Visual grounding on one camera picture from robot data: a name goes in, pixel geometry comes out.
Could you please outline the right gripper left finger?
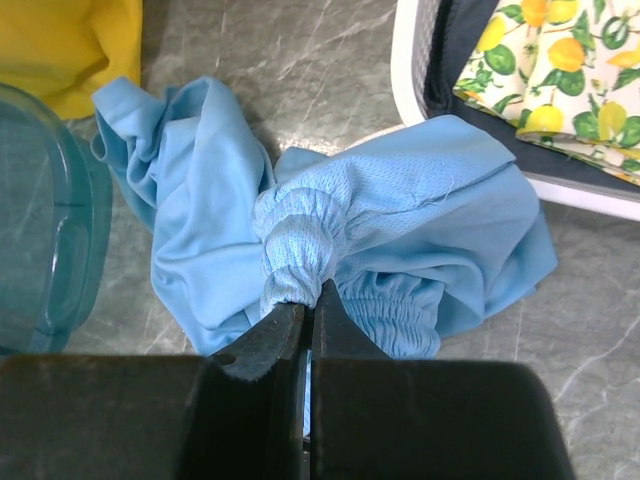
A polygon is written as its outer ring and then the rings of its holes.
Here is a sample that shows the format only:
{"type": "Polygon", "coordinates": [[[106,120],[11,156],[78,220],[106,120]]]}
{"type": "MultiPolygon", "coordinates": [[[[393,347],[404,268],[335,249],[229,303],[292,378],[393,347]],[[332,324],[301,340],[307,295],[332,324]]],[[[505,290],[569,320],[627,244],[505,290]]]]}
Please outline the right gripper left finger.
{"type": "Polygon", "coordinates": [[[306,308],[278,304],[262,320],[210,358],[230,378],[254,382],[277,367],[291,366],[302,358],[306,308]]]}

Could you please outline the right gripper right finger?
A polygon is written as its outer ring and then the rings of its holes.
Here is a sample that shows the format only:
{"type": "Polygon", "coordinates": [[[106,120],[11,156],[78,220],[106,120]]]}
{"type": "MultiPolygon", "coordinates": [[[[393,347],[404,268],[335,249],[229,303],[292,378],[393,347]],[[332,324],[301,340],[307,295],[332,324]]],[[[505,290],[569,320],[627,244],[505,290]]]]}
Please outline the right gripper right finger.
{"type": "Polygon", "coordinates": [[[312,314],[312,360],[390,360],[349,317],[333,280],[322,285],[312,314]]]}

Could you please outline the light blue shorts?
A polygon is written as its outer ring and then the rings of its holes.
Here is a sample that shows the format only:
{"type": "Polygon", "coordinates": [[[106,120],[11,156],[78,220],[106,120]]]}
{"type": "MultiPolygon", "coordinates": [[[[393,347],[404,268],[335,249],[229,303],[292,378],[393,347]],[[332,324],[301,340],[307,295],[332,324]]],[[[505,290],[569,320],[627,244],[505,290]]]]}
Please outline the light blue shorts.
{"type": "Polygon", "coordinates": [[[271,161],[216,79],[158,99],[120,78],[92,100],[93,151],[151,231],[153,289],[201,354],[333,281],[386,354],[427,359],[556,268],[514,155],[458,117],[271,161]]]}

